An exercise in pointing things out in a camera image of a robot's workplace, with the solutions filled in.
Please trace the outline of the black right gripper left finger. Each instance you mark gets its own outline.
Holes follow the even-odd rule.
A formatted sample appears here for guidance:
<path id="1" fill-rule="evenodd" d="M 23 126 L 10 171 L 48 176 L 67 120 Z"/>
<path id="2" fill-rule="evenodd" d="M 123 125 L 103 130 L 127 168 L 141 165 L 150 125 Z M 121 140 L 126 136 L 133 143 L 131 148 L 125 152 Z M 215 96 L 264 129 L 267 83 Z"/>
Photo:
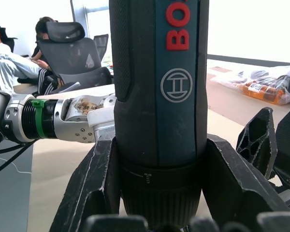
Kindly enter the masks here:
<path id="1" fill-rule="evenodd" d="M 51 232 L 123 232 L 116 139 L 100 140 L 73 172 Z"/>

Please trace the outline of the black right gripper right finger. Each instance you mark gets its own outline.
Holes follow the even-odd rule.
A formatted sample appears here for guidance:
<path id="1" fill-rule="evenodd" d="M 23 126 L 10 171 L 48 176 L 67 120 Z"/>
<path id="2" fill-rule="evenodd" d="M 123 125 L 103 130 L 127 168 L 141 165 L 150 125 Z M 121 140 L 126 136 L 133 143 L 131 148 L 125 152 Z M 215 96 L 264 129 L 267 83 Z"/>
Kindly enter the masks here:
<path id="1" fill-rule="evenodd" d="M 203 194 L 220 229 L 235 223 L 250 232 L 290 232 L 290 208 L 264 176 L 221 138 L 207 140 Z"/>

